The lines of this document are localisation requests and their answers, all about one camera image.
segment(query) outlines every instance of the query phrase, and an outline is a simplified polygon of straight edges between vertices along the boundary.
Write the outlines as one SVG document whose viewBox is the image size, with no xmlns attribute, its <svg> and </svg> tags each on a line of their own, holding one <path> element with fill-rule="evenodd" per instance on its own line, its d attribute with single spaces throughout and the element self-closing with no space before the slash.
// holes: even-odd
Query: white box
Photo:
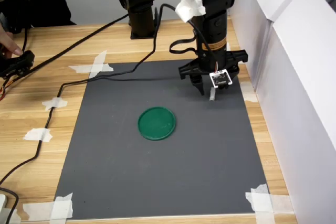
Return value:
<svg viewBox="0 0 336 224">
<path fill-rule="evenodd" d="M 269 38 L 271 24 L 291 0 L 236 0 L 230 9 L 241 49 L 249 54 L 246 63 L 252 85 L 256 87 L 262 55 Z"/>
<path fill-rule="evenodd" d="M 299 223 L 336 220 L 336 14 L 293 0 L 273 25 L 257 95 Z"/>
</svg>

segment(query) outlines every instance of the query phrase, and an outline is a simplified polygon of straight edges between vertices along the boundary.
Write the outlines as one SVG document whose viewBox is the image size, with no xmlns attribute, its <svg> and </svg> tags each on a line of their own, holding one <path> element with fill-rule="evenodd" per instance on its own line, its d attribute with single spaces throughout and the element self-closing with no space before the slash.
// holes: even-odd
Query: black device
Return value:
<svg viewBox="0 0 336 224">
<path fill-rule="evenodd" d="M 131 39 L 153 38 L 157 25 L 157 9 L 153 19 L 152 5 L 154 0 L 119 0 L 122 7 L 128 11 L 130 26 L 132 27 Z"/>
<path fill-rule="evenodd" d="M 8 79 L 13 75 L 21 76 L 29 71 L 34 64 L 35 55 L 31 51 L 26 51 L 20 57 L 6 59 L 0 53 L 0 78 Z"/>
<path fill-rule="evenodd" d="M 202 75 L 208 75 L 215 70 L 226 69 L 231 79 L 239 74 L 238 63 L 247 62 L 248 55 L 245 50 L 226 51 L 227 36 L 227 10 L 233 6 L 235 0 L 202 0 L 206 14 L 192 18 L 192 23 L 203 34 L 213 54 L 206 48 L 204 41 L 194 31 L 195 37 L 190 40 L 179 40 L 170 46 L 173 54 L 182 54 L 187 50 L 176 51 L 172 47 L 177 44 L 187 43 L 196 40 L 197 59 L 179 68 L 181 79 L 190 76 L 193 86 L 204 95 Z M 228 84 L 221 84 L 219 88 L 228 88 Z"/>
</svg>

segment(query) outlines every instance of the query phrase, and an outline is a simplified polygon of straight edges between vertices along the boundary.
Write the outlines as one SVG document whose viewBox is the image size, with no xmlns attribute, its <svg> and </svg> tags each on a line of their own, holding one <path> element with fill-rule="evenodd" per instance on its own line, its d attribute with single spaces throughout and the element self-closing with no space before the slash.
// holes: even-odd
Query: finger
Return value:
<svg viewBox="0 0 336 224">
<path fill-rule="evenodd" d="M 7 31 L 6 33 L 11 39 L 14 39 L 14 35 L 10 31 Z"/>
<path fill-rule="evenodd" d="M 5 48 L 7 48 L 10 52 L 16 55 L 20 56 L 23 54 L 19 46 L 13 41 L 13 39 L 6 32 L 4 32 L 2 27 L 0 29 L 0 44 L 4 45 Z"/>
</svg>

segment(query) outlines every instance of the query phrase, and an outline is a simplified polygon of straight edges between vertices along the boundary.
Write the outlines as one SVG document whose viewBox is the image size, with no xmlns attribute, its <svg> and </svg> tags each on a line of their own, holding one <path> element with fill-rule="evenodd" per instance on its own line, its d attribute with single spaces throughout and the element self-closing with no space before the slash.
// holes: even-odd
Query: white paper tag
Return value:
<svg viewBox="0 0 336 224">
<path fill-rule="evenodd" d="M 175 12 L 184 23 L 188 22 L 192 17 L 203 16 L 206 14 L 202 0 L 181 0 L 175 9 Z"/>
</svg>

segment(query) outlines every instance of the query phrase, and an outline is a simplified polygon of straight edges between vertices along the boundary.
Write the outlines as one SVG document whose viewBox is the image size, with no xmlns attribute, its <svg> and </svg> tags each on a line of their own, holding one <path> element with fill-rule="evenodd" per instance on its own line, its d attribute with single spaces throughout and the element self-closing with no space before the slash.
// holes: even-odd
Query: gray mat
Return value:
<svg viewBox="0 0 336 224">
<path fill-rule="evenodd" d="M 119 81 L 87 85 L 56 192 L 73 193 L 74 219 L 253 212 L 245 192 L 266 179 L 238 79 L 209 102 L 209 77 L 204 97 L 180 80 L 186 62 L 146 62 Z M 153 106 L 177 118 L 163 141 L 138 132 Z"/>
</svg>

